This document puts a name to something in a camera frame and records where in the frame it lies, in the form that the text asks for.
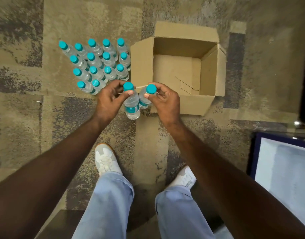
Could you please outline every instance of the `water bottle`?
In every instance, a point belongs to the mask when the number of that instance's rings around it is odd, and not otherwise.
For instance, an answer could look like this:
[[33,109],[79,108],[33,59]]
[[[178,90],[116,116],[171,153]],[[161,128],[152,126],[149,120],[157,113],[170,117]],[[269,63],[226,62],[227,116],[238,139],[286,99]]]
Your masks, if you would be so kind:
[[118,80],[117,73],[114,69],[107,66],[105,69],[105,76],[108,80]]
[[96,79],[96,80],[102,80],[102,81],[104,81],[105,83],[107,83],[107,82],[109,81],[109,80],[105,77],[104,72],[103,72],[102,69],[97,69],[96,67],[91,66],[89,70],[90,70],[90,72],[91,72],[91,74],[92,74],[92,76],[93,76],[94,79]]
[[70,44],[66,44],[62,40],[59,41],[59,47],[61,48],[64,55],[66,55],[67,57],[70,57],[72,55],[77,55],[77,51],[74,49],[74,47],[71,46]]
[[117,40],[117,50],[119,53],[129,53],[129,47],[125,44],[125,40],[123,38],[119,38]]
[[92,81],[92,76],[90,73],[88,73],[86,70],[84,69],[79,69],[79,68],[75,68],[73,70],[73,73],[74,75],[82,80],[82,81],[88,81],[88,82],[91,82]]
[[154,84],[150,84],[141,89],[139,92],[139,107],[141,109],[146,109],[151,104],[151,101],[143,96],[145,93],[156,95],[157,87]]
[[88,81],[78,81],[77,86],[85,93],[89,93],[91,95],[96,95],[98,93],[98,91],[95,90],[92,84]]
[[103,53],[103,62],[106,66],[112,67],[114,69],[117,66],[116,61],[111,58],[110,53],[108,53],[108,52]]
[[124,80],[124,81],[129,80],[128,70],[126,68],[124,68],[124,66],[122,64],[117,65],[116,73],[120,80]]
[[102,58],[103,57],[103,48],[98,44],[96,43],[95,40],[93,39],[89,39],[88,40],[88,45],[89,45],[89,49],[90,51],[94,54],[94,55],[97,55],[99,58]]
[[123,66],[127,67],[127,70],[131,70],[131,65],[130,65],[131,59],[130,56],[126,53],[121,53],[119,57],[119,63],[122,64]]
[[124,101],[126,115],[129,119],[136,120],[140,116],[139,96],[138,93],[134,90],[134,85],[130,82],[126,82],[124,84],[124,92],[128,90],[133,90],[134,94]]
[[100,92],[100,90],[106,86],[105,82],[99,80],[93,80],[92,84],[95,90],[97,90],[98,92]]
[[70,57],[70,60],[71,62],[77,67],[77,68],[80,68],[80,69],[84,69],[86,70],[87,72],[89,71],[89,64],[87,64],[87,62],[83,59],[79,59],[77,56],[75,55],[72,55]]
[[115,58],[115,61],[118,60],[118,55],[116,52],[115,47],[110,43],[110,41],[108,39],[104,39],[103,40],[103,50],[105,52],[110,53],[111,56],[113,56]]
[[82,57],[84,60],[87,59],[88,52],[80,43],[75,44],[75,49],[77,50],[80,57]]
[[99,57],[95,57],[95,55],[93,53],[88,53],[87,54],[87,59],[88,59],[88,63],[91,66],[95,66],[98,69],[104,69],[105,68],[105,65],[101,61],[101,59]]

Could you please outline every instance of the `pants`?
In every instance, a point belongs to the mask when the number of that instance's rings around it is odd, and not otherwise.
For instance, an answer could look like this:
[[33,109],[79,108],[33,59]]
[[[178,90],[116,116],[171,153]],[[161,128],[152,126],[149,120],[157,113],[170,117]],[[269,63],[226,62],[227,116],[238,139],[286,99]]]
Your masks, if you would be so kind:
[[[125,177],[106,172],[99,178],[72,238],[126,238],[133,198],[134,189]],[[173,186],[159,193],[155,208],[162,239],[215,238],[186,187]]]

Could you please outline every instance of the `sneaker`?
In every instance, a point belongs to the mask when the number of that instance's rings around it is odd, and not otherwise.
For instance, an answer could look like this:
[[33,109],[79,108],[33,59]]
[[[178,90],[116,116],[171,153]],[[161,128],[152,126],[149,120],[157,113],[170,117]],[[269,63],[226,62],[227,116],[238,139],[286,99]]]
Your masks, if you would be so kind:
[[99,176],[103,173],[112,171],[122,175],[122,171],[118,165],[114,150],[107,143],[100,143],[95,148],[95,164],[99,172]]
[[197,181],[196,177],[194,176],[193,172],[191,171],[189,166],[185,166],[177,175],[177,177],[170,183],[168,187],[182,185],[191,189],[192,186]]

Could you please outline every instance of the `brown box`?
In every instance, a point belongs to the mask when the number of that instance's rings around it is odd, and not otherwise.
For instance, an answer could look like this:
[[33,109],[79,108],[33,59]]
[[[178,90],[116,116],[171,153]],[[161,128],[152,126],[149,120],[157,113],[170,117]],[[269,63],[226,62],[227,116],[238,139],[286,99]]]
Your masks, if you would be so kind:
[[132,83],[169,86],[180,96],[181,114],[204,115],[215,96],[225,95],[226,52],[214,28],[157,22],[155,36],[130,51]]

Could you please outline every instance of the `person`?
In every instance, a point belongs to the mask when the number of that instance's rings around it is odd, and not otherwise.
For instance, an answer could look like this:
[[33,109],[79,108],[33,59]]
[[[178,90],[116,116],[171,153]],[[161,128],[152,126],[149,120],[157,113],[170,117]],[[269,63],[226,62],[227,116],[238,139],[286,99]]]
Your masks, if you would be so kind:
[[[34,238],[55,208],[102,130],[133,91],[115,80],[98,94],[94,115],[60,143],[0,183],[0,238]],[[188,167],[156,197],[162,238],[214,238],[190,188],[207,193],[234,238],[305,238],[305,226],[258,183],[220,157],[180,120],[178,93],[154,83],[157,108]],[[99,180],[73,238],[126,238],[134,189],[123,177],[113,149],[95,148]]]

